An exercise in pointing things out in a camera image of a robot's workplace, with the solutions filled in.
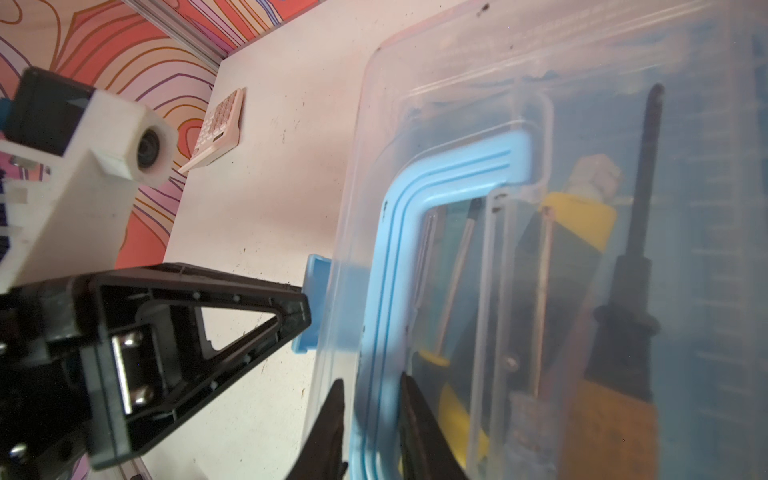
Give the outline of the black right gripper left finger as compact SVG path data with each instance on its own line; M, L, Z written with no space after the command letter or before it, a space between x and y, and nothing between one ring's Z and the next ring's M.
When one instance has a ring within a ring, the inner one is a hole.
M343 380L335 380L287 480L339 480L344 477L348 468L342 458L344 393Z

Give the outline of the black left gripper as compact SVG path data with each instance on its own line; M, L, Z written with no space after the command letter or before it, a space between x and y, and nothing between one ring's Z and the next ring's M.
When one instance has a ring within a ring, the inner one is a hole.
M205 310L267 319L216 349ZM182 263L1 296L1 476L111 479L306 330L297 286Z

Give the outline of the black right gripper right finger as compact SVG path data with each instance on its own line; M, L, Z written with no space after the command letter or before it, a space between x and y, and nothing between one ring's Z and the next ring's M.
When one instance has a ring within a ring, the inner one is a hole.
M405 480L467 480L415 380L400 377L398 434Z

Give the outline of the small yellow handled screwdriver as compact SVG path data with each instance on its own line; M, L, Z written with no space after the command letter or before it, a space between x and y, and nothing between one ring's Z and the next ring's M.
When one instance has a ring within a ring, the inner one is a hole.
M428 211L413 298L410 374L461 467L470 445L482 212L481 198Z

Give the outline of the clear handled small screwdriver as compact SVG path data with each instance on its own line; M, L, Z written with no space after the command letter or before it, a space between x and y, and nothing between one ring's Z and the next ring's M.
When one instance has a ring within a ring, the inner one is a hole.
M528 384L525 393L510 396L512 412L509 449L511 468L518 479L554 479L549 406L540 400L549 271L555 213L543 207L536 264L535 296L532 309Z

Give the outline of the yellow black utility knife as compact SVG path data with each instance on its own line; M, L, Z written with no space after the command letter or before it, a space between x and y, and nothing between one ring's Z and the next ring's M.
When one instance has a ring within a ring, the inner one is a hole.
M480 345L475 326L467 327L452 352L450 379L464 405L477 354L501 371L510 390L545 396L611 238L622 176L606 154L582 157L564 189L548 193L530 216L513 250L511 284L502 290L509 312L489 319Z

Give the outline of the yellow black screwdriver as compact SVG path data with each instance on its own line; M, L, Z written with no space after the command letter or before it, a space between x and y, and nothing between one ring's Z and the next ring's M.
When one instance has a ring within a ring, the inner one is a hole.
M645 106L625 251L615 262L584 376L573 398L561 447L561 479L654 479L659 468L658 411L651 388L649 313L652 262L645 254L665 88Z

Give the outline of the blue plastic tool box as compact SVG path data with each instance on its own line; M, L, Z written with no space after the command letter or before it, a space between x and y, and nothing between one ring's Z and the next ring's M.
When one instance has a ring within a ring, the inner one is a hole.
M767 475L767 5L469 1L363 79L307 418L401 479Z

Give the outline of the white pink calculator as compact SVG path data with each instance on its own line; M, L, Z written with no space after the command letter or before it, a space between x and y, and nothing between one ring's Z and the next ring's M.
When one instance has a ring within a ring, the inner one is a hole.
M179 169L180 174L210 165L239 144L245 92L245 88L234 90L206 113L191 158Z

